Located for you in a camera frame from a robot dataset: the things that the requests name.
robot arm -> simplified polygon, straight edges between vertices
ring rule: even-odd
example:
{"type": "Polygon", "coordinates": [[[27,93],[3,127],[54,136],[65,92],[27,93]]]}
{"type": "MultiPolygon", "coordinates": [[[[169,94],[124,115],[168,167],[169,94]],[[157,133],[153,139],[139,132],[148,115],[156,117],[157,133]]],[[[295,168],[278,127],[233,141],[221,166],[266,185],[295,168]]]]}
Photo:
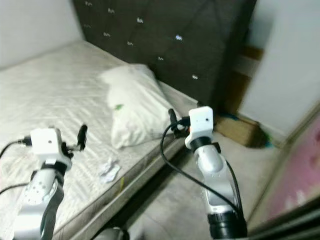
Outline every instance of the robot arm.
{"type": "Polygon", "coordinates": [[[15,240],[47,240],[53,236],[56,213],[64,198],[64,175],[72,167],[73,151],[85,148],[87,126],[78,134],[78,144],[67,147],[57,128],[35,129],[30,138],[41,169],[33,172],[15,220],[15,240]]]}
{"type": "Polygon", "coordinates": [[[247,224],[240,210],[242,207],[239,206],[227,162],[212,144],[214,140],[213,110],[208,106],[195,108],[189,111],[189,118],[190,132],[185,139],[185,146],[193,151],[203,176],[203,183],[223,195],[239,209],[235,211],[228,202],[203,188],[202,198],[211,236],[213,239],[245,238],[247,224]]]}

white mattress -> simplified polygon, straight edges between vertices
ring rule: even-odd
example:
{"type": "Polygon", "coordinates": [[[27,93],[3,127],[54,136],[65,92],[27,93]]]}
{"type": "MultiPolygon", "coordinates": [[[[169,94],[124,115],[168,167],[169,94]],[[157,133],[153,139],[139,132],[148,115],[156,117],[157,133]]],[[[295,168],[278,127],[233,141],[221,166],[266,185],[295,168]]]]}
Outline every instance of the white mattress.
{"type": "MultiPolygon", "coordinates": [[[[112,117],[105,103],[108,86],[96,77],[123,64],[81,41],[0,72],[0,146],[32,129],[52,125],[72,144],[81,124],[88,125],[86,149],[75,155],[65,175],[54,239],[90,239],[163,165],[160,140],[120,150],[111,147],[112,117]],[[121,169],[113,182],[101,183],[97,166],[110,154],[117,156],[121,169]]],[[[182,115],[195,107],[194,100],[165,84],[162,87],[182,115]]],[[[183,140],[170,143],[167,154],[174,155],[183,145],[183,140]]],[[[30,148],[11,147],[0,161],[0,189],[28,182],[37,167],[30,148]]],[[[0,239],[13,237],[21,191],[0,196],[0,239]]]]}

wall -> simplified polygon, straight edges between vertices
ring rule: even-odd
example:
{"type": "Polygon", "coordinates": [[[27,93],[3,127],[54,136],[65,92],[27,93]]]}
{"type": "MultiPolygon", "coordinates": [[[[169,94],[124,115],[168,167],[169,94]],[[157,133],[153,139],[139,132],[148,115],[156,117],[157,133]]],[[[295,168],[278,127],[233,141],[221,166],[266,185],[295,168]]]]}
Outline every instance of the wall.
{"type": "Polygon", "coordinates": [[[249,44],[265,54],[239,112],[284,140],[320,99],[320,1],[259,0],[249,44]]]}
{"type": "Polygon", "coordinates": [[[0,68],[81,38],[68,0],[0,0],[0,68]]]}

headboard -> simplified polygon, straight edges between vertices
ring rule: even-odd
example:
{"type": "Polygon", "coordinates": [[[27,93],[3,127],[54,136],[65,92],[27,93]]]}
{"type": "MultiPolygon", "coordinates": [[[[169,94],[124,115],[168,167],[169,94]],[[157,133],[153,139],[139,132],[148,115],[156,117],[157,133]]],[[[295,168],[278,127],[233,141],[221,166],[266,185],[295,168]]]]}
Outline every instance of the headboard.
{"type": "Polygon", "coordinates": [[[216,108],[256,0],[73,0],[85,39],[216,108]]]}

green sticker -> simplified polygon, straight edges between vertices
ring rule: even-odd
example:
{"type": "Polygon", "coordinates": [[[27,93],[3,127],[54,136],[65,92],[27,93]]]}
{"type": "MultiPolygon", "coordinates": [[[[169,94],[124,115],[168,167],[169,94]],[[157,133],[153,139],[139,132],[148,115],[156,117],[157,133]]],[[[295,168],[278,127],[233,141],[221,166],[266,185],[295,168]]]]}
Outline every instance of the green sticker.
{"type": "Polygon", "coordinates": [[[114,110],[120,110],[124,105],[123,104],[118,104],[115,106],[114,110]]]}

